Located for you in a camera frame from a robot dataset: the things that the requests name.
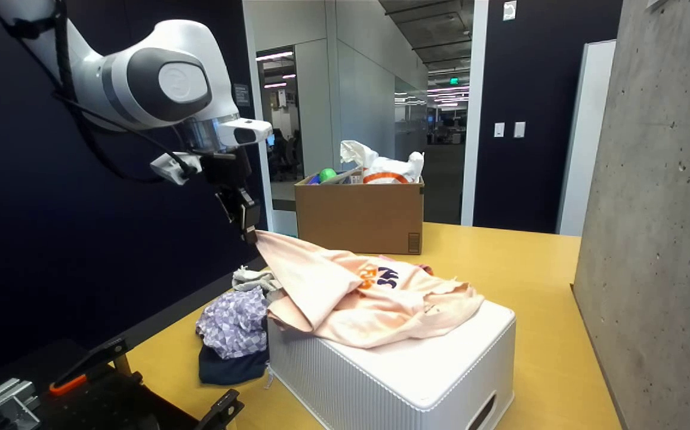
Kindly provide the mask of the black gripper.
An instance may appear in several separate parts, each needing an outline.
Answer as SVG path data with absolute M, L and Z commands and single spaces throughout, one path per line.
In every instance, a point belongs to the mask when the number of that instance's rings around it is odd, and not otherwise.
M 214 197 L 226 220 L 238 230 L 243 240 L 255 236 L 260 220 L 257 202 L 248 190 L 252 174 L 248 154 L 243 149 L 229 154 L 212 154 L 200 159 L 205 182 L 214 190 Z

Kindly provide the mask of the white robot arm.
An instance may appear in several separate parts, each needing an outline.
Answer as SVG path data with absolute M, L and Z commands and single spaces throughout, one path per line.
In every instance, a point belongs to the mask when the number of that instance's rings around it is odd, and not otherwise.
M 220 43 L 205 24 L 163 19 L 109 55 L 90 49 L 65 0 L 0 0 L 0 24 L 49 74 L 86 142 L 94 129 L 146 139 L 150 129 L 171 128 L 183 149 L 150 142 L 159 150 L 150 164 L 156 182 L 183 186 L 205 174 L 242 240 L 255 240 L 260 211 L 248 192 L 245 149 L 268 142 L 272 124 L 238 113 Z

